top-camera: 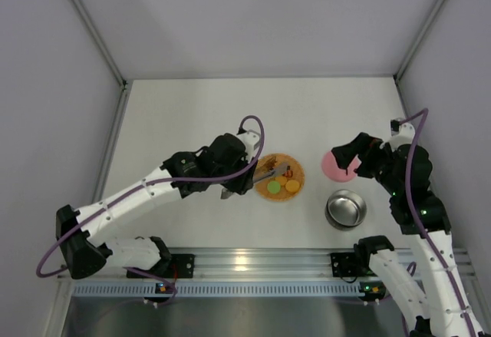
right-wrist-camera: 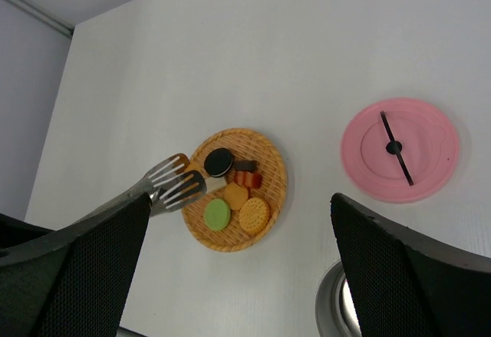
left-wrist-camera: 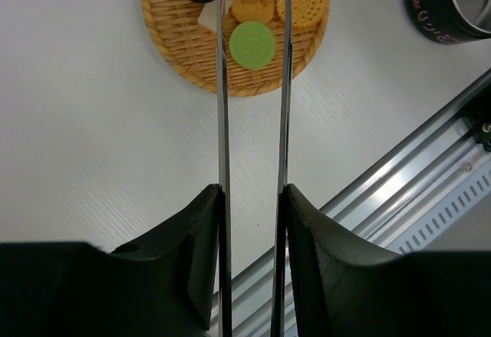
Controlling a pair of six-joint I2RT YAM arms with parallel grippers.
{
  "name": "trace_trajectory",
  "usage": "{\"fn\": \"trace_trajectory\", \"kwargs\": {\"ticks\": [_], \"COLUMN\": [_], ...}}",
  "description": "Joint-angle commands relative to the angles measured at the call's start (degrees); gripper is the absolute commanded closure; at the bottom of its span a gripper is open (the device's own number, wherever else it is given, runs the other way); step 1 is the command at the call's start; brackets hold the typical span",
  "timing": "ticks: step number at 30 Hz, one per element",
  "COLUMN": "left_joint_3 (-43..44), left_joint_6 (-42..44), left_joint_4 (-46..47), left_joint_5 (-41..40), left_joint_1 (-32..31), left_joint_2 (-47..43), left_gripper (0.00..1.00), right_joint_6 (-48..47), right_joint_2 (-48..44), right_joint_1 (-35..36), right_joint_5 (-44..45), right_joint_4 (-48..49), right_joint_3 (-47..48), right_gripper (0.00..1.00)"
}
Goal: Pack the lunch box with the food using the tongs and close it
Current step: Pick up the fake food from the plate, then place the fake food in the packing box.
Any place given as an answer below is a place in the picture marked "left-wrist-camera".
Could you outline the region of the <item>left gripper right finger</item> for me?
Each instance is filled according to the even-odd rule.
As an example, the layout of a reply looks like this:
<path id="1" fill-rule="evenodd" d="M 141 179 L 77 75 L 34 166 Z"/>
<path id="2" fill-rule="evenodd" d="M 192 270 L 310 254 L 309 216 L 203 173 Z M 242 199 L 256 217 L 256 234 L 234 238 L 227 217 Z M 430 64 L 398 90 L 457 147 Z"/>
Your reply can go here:
<path id="1" fill-rule="evenodd" d="M 284 329 L 292 274 L 301 336 L 488 336 L 490 254 L 404 255 L 362 239 L 316 209 L 287 181 L 292 87 L 292 0 L 285 43 L 271 334 Z"/>

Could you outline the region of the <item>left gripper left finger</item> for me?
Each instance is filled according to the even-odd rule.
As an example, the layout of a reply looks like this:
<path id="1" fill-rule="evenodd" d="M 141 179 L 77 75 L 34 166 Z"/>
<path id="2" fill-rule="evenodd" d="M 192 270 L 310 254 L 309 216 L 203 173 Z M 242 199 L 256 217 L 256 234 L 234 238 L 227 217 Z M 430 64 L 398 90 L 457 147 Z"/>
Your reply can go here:
<path id="1" fill-rule="evenodd" d="M 204 335 L 225 216 L 225 194 L 210 184 L 111 253 L 84 242 L 3 243 L 1 334 Z"/>

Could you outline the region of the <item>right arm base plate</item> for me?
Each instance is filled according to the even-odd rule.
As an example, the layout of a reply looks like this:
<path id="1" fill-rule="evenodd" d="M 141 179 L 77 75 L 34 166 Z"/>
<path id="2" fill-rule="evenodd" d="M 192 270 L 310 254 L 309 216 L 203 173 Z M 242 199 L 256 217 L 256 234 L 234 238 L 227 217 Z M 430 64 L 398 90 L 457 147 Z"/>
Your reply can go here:
<path id="1" fill-rule="evenodd" d="M 490 96 L 477 98 L 468 103 L 462 111 L 465 125 L 477 144 L 490 152 Z"/>

